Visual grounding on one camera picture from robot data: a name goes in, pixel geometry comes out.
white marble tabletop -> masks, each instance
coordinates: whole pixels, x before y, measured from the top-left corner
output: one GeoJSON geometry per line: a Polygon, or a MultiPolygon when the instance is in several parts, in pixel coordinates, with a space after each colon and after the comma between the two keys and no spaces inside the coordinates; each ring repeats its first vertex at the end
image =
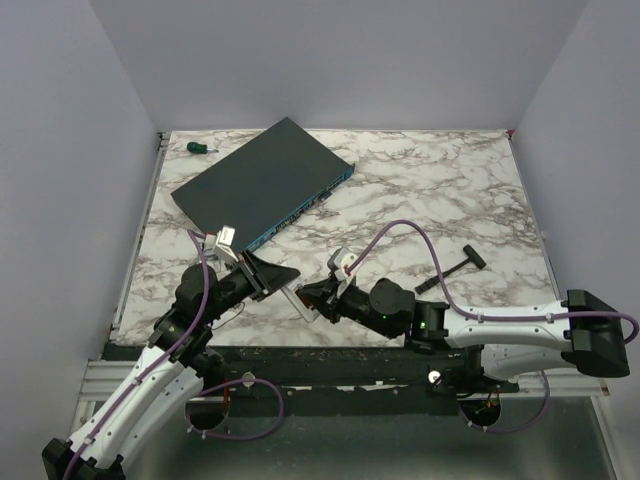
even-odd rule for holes
{"type": "MultiPolygon", "coordinates": [[[[259,131],[174,132],[158,179],[146,230],[133,271],[119,345],[142,345],[153,323],[173,303],[184,269],[196,261],[186,229],[191,221],[171,192],[251,140],[259,131]],[[218,150],[191,155],[190,141],[218,150]]],[[[543,252],[506,133],[372,132],[311,130],[349,163],[354,175],[325,202],[257,250],[264,260],[298,268],[304,281],[324,278],[326,261],[338,247],[361,251],[388,222],[399,218],[422,225],[432,237],[444,268],[465,258],[471,244],[486,260],[478,271],[467,266],[450,277],[454,298],[477,306],[529,305],[555,300],[543,252]]],[[[368,289],[383,276],[412,289],[434,274],[419,235],[392,229],[367,258],[358,285],[368,289]]],[[[424,300],[443,300],[439,288],[424,300]]],[[[222,321],[233,316],[228,312],[222,321]]],[[[213,345],[392,346],[360,325],[336,325],[319,318],[307,324],[276,293],[261,303],[248,301],[237,318],[217,330],[213,345]]]]}

green screwdriver handle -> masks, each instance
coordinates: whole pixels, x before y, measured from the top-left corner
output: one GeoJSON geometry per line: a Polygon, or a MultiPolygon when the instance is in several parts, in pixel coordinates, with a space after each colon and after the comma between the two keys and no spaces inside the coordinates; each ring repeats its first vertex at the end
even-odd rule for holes
{"type": "Polygon", "coordinates": [[[198,142],[187,143],[187,150],[189,150],[191,153],[196,154],[207,153],[209,151],[205,144],[198,142]]]}

screwdriver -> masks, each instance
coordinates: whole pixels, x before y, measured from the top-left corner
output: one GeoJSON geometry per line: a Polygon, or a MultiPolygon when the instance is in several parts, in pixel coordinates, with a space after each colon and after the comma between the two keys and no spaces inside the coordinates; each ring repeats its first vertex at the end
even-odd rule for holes
{"type": "Polygon", "coordinates": [[[189,142],[187,143],[187,150],[191,153],[195,154],[207,154],[212,152],[217,152],[218,150],[215,148],[209,148],[204,143],[198,142],[189,142]]]}

gray wall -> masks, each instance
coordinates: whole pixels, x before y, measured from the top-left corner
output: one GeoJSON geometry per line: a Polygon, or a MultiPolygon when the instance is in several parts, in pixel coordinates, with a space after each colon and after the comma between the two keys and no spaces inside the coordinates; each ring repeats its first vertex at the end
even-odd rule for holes
{"type": "MultiPolygon", "coordinates": [[[[563,288],[640,317],[640,3],[591,0],[515,134],[516,155],[563,288]]],[[[610,382],[640,451],[640,341],[610,382]]],[[[636,454],[637,470],[640,457],[636,454]]]]}
{"type": "Polygon", "coordinates": [[[105,340],[157,148],[86,0],[0,16],[0,478],[45,478],[105,340]]]}
{"type": "Polygon", "coordinates": [[[585,0],[92,0],[163,129],[513,128],[585,0]]]}

blue port strip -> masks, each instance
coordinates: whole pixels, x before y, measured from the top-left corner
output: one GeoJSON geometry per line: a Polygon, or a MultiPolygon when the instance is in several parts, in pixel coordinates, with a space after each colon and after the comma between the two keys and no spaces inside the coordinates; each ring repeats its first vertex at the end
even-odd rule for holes
{"type": "Polygon", "coordinates": [[[269,230],[267,230],[264,234],[262,234],[260,237],[255,239],[253,242],[251,242],[246,249],[249,250],[250,252],[253,252],[257,248],[261,247],[263,243],[265,243],[269,238],[271,238],[271,236],[273,236],[273,234],[275,233],[275,229],[276,228],[278,228],[284,222],[289,220],[291,217],[293,217],[300,210],[305,209],[306,207],[310,206],[311,203],[316,198],[318,198],[320,195],[322,195],[323,193],[332,192],[333,190],[335,190],[336,187],[338,187],[338,185],[342,185],[342,183],[345,180],[348,180],[349,177],[351,177],[351,175],[353,175],[354,170],[355,170],[355,165],[351,165],[349,170],[347,170],[345,173],[343,173],[339,177],[336,177],[335,180],[333,180],[331,183],[329,183],[329,185],[331,185],[334,182],[338,182],[333,186],[333,188],[331,188],[330,190],[324,189],[324,190],[318,192],[317,194],[315,194],[313,197],[309,198],[309,200],[307,200],[306,202],[303,202],[298,208],[296,208],[293,212],[291,212],[289,215],[287,215],[284,218],[284,220],[282,220],[281,222],[276,223],[273,227],[271,227],[269,230]]]}

